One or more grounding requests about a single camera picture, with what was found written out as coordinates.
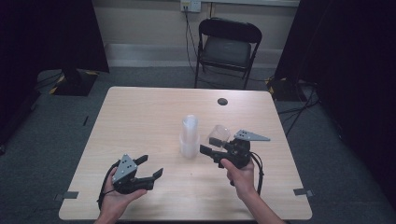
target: gray carpet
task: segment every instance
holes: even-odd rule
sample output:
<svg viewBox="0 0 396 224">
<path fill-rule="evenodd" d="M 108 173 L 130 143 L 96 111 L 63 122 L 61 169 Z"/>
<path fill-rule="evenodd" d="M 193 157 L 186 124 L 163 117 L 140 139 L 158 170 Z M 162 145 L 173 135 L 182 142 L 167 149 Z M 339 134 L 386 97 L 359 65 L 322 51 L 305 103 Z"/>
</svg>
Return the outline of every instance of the gray carpet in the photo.
<svg viewBox="0 0 396 224">
<path fill-rule="evenodd" d="M 266 91 L 263 80 L 274 72 L 253 69 L 247 89 Z M 43 72 L 38 81 L 57 73 Z M 202 78 L 221 81 L 225 86 L 199 82 L 199 88 L 238 89 L 243 85 L 239 77 L 224 76 L 219 71 L 207 71 Z M 0 223 L 68 223 L 59 219 L 62 202 L 54 197 L 67 191 L 110 87 L 193 87 L 189 67 L 111 68 L 110 74 L 99 75 L 87 97 L 48 94 L 54 79 L 39 82 L 42 94 L 35 110 L 13 134 L 6 154 L 0 157 Z M 304 88 L 306 95 L 310 91 L 310 87 Z M 302 105 L 276 102 L 278 111 Z M 295 118 L 291 115 L 280 116 L 285 132 Z M 309 198 L 313 217 L 290 223 L 396 223 L 394 210 L 380 187 L 340 141 L 320 105 L 301 114 L 288 141 L 305 188 L 315 193 Z"/>
</svg>

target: folding chair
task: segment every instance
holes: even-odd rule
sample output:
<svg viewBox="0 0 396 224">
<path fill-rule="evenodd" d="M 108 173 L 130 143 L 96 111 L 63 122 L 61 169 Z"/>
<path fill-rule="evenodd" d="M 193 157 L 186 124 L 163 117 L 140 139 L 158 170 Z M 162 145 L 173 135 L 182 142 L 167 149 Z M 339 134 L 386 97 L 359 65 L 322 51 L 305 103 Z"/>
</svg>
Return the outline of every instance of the folding chair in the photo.
<svg viewBox="0 0 396 224">
<path fill-rule="evenodd" d="M 208 65 L 243 72 L 245 90 L 261 42 L 262 32 L 251 23 L 221 18 L 201 21 L 194 88 L 197 88 L 199 64 L 201 64 L 204 71 L 205 65 Z"/>
</svg>

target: baseboard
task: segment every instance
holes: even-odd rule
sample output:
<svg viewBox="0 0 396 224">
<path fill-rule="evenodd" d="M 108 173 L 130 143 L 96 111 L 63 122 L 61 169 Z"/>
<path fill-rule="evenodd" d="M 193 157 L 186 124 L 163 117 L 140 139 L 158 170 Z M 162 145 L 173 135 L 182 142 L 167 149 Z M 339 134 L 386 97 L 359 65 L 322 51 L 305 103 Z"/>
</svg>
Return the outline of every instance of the baseboard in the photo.
<svg viewBox="0 0 396 224">
<path fill-rule="evenodd" d="M 192 46 L 105 44 L 110 67 L 195 66 Z M 259 49 L 253 67 L 276 68 L 282 49 Z"/>
</svg>

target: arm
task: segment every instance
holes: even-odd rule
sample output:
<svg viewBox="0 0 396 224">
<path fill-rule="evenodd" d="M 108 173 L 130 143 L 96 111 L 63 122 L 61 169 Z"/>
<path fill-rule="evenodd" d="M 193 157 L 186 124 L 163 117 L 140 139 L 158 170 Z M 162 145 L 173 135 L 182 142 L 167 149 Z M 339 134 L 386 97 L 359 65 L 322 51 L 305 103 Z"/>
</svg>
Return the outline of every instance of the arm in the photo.
<svg viewBox="0 0 396 224">
<path fill-rule="evenodd" d="M 113 190 L 113 184 L 111 179 L 116 173 L 117 167 L 115 167 L 107 178 L 104 192 L 109 192 Z M 116 223 L 116 221 L 122 216 L 126 207 L 131 201 L 134 201 L 141 196 L 145 195 L 147 191 L 145 189 L 139 189 L 131 194 L 120 194 L 116 191 L 109 192 L 103 199 L 102 209 L 100 211 L 99 217 L 94 223 Z"/>
<path fill-rule="evenodd" d="M 252 161 L 240 170 L 226 159 L 222 159 L 220 162 L 227 169 L 227 177 L 233 181 L 238 198 L 244 202 L 258 223 L 285 223 L 254 189 L 254 164 Z"/>
</svg>

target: wooden table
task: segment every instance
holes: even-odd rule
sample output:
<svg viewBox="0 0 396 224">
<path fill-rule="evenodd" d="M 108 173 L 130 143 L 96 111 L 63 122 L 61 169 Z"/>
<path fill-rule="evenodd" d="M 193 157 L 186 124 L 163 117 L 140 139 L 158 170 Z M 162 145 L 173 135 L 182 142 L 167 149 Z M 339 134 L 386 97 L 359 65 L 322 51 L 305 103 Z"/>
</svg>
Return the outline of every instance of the wooden table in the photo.
<svg viewBox="0 0 396 224">
<path fill-rule="evenodd" d="M 219 105 L 219 98 L 228 104 Z M 294 194 L 303 185 L 268 92 L 113 87 L 68 190 L 78 191 L 78 197 L 64 199 L 60 218 L 96 219 L 96 200 L 106 172 L 126 153 L 132 159 L 148 155 L 136 177 L 152 176 L 160 168 L 163 176 L 154 190 L 128 206 L 121 219 L 252 220 L 225 169 L 201 153 L 192 160 L 180 154 L 181 121 L 189 114 L 199 119 L 202 143 L 217 124 L 229 128 L 232 135 L 244 129 L 271 138 L 251 142 L 251 151 L 263 161 L 262 197 L 282 219 L 312 217 L 306 196 Z M 255 181 L 257 186 L 257 169 Z"/>
</svg>

